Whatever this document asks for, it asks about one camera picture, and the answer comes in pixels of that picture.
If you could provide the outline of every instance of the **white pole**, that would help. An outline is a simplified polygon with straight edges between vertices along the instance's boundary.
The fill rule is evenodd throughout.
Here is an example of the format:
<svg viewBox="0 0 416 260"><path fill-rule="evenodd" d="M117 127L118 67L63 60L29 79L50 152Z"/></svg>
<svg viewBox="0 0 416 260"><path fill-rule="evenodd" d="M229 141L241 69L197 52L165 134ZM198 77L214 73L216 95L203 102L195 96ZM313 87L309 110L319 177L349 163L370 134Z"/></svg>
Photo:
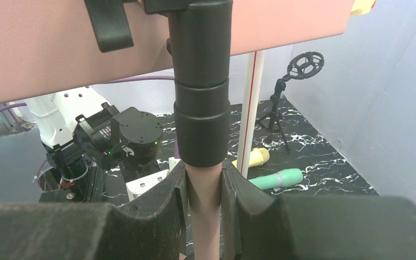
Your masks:
<svg viewBox="0 0 416 260"><path fill-rule="evenodd" d="M245 178L248 176L248 164L254 125L256 123L257 102L259 101L264 57L265 50L255 51L248 56L246 85L243 94L242 123L237 152L237 169Z"/></svg>

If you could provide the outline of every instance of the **black cylinder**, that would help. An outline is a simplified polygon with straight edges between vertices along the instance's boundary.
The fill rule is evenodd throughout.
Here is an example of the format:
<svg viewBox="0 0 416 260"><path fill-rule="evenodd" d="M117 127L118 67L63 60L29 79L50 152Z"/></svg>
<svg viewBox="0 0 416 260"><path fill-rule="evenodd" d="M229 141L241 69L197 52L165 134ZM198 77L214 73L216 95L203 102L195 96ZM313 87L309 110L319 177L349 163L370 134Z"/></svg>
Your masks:
<svg viewBox="0 0 416 260"><path fill-rule="evenodd" d="M227 154L231 20L232 0L168 14L179 154L191 166L214 166Z"/></svg>

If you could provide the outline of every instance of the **yellow object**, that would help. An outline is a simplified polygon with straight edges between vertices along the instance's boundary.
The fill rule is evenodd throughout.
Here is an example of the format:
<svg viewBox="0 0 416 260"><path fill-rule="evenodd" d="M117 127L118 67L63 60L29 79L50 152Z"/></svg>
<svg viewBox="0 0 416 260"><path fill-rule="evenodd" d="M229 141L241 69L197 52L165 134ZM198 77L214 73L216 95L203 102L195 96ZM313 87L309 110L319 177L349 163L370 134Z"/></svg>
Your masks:
<svg viewBox="0 0 416 260"><path fill-rule="evenodd" d="M375 0L355 0L353 2L351 16L364 15L374 7Z"/></svg>
<svg viewBox="0 0 416 260"><path fill-rule="evenodd" d="M270 159L269 151L265 148L254 148L250 153L250 162L248 164L248 168L254 166L260 166L265 164ZM237 167L237 160L233 161L232 164Z"/></svg>

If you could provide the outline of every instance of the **tripod leg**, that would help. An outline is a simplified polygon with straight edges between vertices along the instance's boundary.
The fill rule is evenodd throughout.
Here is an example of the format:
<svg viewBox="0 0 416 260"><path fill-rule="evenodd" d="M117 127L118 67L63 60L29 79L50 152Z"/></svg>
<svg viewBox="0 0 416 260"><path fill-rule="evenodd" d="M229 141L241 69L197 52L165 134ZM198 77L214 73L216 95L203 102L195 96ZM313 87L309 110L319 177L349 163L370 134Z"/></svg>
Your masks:
<svg viewBox="0 0 416 260"><path fill-rule="evenodd" d="M275 121L277 122L278 129L279 129L279 131L280 131L280 133L281 133L281 136L283 137L284 147L286 148L286 151L289 153L289 152L291 151L291 149L289 149L289 146L288 146L288 141L286 141L286 136L284 135L284 133L283 133L283 129L281 128L279 118L275 118Z"/></svg>

